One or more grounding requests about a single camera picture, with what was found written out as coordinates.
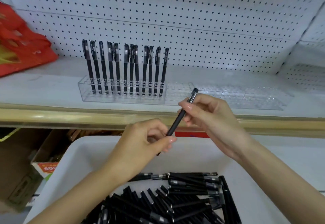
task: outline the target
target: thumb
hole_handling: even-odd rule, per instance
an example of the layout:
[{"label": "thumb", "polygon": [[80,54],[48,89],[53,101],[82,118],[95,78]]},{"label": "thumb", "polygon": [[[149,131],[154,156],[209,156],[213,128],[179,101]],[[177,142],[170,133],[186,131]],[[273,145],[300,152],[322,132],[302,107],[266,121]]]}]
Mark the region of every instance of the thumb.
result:
[{"label": "thumb", "polygon": [[215,116],[207,111],[204,111],[199,106],[196,106],[193,103],[180,102],[181,107],[192,117],[200,119],[205,124],[209,124],[215,120]]},{"label": "thumb", "polygon": [[176,140],[177,140],[177,138],[175,138],[173,136],[166,136],[166,137],[150,144],[149,146],[151,147],[151,150],[153,151],[154,154],[158,154],[163,149],[167,148],[167,146],[169,144],[175,142]]}]

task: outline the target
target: person's right arm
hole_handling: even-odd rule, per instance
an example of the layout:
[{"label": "person's right arm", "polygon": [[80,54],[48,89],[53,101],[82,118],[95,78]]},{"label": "person's right arm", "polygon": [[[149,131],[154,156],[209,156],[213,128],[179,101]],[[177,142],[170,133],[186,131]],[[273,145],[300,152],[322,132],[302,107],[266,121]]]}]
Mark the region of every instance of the person's right arm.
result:
[{"label": "person's right arm", "polygon": [[325,197],[239,124],[228,104],[198,94],[182,101],[188,126],[203,128],[218,148],[237,161],[291,223],[325,223]]}]

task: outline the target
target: hand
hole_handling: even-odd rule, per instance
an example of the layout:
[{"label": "hand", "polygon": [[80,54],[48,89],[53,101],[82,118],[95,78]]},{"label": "hand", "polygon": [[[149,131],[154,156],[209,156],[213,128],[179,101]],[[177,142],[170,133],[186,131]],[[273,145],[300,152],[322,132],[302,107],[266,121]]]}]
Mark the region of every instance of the hand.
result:
[{"label": "hand", "polygon": [[198,94],[193,104],[186,100],[179,103],[187,112],[183,118],[186,125],[201,127],[223,153],[238,161],[251,137],[239,125],[227,102],[204,94]]},{"label": "hand", "polygon": [[177,139],[166,137],[167,131],[159,119],[128,125],[100,170],[116,182],[116,187],[123,185],[140,173],[156,154],[172,148],[171,143]]}]

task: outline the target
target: person's left arm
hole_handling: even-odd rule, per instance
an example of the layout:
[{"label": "person's left arm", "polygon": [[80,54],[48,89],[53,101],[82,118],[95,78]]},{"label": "person's left arm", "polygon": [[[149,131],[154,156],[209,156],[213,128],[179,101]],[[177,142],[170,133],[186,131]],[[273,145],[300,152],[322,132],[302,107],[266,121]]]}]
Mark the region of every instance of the person's left arm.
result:
[{"label": "person's left arm", "polygon": [[89,173],[28,224],[79,224],[106,196],[140,173],[156,154],[171,148],[176,138],[166,137],[166,132],[167,127],[158,119],[128,125],[100,169]]}]

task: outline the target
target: person's right hand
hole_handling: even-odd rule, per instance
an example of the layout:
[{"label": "person's right hand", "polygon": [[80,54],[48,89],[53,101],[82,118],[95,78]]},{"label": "person's right hand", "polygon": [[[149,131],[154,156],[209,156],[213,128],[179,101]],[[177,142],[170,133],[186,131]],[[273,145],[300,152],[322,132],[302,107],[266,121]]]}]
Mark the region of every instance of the person's right hand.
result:
[{"label": "person's right hand", "polygon": [[223,153],[238,161],[252,138],[239,125],[227,102],[204,94],[198,94],[192,104],[186,100],[179,103],[186,111],[186,125],[201,127]]}]

